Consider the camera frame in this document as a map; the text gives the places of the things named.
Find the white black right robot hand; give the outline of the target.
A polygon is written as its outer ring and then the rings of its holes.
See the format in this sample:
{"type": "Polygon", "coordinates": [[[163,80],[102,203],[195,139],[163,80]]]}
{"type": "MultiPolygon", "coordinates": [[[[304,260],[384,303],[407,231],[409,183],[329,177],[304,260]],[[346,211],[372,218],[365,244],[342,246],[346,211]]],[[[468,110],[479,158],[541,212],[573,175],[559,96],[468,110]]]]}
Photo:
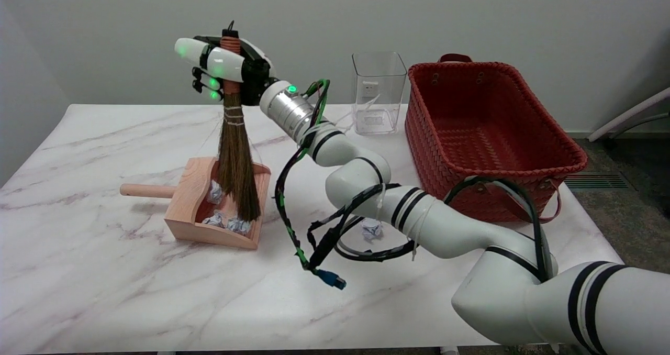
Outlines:
{"type": "Polygon", "coordinates": [[[192,65],[192,88],[216,102],[224,100],[225,83],[237,83],[241,104],[258,106],[266,88],[277,80],[270,58],[236,30],[224,29],[221,36],[179,38],[174,50],[192,65]]]}

